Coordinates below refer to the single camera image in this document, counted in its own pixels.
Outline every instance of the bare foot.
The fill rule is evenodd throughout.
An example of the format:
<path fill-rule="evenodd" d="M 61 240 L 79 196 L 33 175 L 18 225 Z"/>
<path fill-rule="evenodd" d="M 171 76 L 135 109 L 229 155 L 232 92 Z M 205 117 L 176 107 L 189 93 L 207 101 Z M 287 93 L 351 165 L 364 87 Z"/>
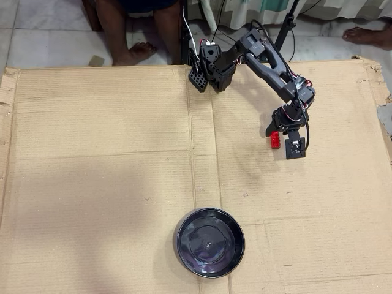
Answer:
<path fill-rule="evenodd" d="M 113 60 L 113 66 L 134 66 L 155 54 L 157 48 L 150 43 L 136 43 L 129 48 L 127 54 Z"/>
<path fill-rule="evenodd" d="M 392 50 L 392 26 L 383 31 L 355 27 L 346 30 L 342 38 L 354 44 L 373 45 L 384 50 Z"/>

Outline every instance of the curtain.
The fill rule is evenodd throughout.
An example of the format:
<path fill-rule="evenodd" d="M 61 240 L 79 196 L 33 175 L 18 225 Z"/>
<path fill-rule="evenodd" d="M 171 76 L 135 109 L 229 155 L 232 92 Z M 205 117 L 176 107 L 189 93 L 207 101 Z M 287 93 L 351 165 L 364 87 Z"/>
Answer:
<path fill-rule="evenodd" d="M 201 18 L 200 2 L 203 3 L 204 16 L 209 24 L 214 23 L 222 5 L 222 0 L 188 0 L 189 19 Z M 337 17 L 365 18 L 376 20 L 380 17 L 392 17 L 392 0 L 300 0 L 295 16 L 300 12 L 323 20 Z M 220 23 L 232 29 L 239 29 L 256 19 L 264 24 L 282 23 L 294 0 L 225 0 Z"/>

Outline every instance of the red block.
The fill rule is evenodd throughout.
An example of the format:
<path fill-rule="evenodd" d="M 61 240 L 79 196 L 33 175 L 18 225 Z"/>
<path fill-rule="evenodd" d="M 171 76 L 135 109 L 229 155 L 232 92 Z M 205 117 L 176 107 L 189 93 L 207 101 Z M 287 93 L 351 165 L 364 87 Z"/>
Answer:
<path fill-rule="evenodd" d="M 281 139 L 279 138 L 279 132 L 272 132 L 270 138 L 271 138 L 271 148 L 279 149 L 281 147 Z"/>

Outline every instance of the dark blue shorts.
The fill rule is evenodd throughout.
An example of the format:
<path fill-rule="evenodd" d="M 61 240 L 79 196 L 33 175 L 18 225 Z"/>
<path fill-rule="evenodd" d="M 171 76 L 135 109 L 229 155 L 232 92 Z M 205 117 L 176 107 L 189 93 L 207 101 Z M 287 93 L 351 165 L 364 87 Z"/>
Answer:
<path fill-rule="evenodd" d="M 127 13 L 145 13 L 172 6 L 177 0 L 118 0 Z"/>

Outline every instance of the metal stand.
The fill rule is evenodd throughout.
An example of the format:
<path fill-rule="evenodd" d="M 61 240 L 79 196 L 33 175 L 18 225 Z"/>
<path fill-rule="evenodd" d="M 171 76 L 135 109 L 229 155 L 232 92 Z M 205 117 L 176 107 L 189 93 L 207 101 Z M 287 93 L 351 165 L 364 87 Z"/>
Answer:
<path fill-rule="evenodd" d="M 287 37 L 288 32 L 295 28 L 296 23 L 294 22 L 294 12 L 300 0 L 295 0 L 290 12 L 286 14 L 286 17 L 282 23 L 281 30 L 275 41 L 276 48 L 280 51 L 282 49 L 283 43 Z"/>

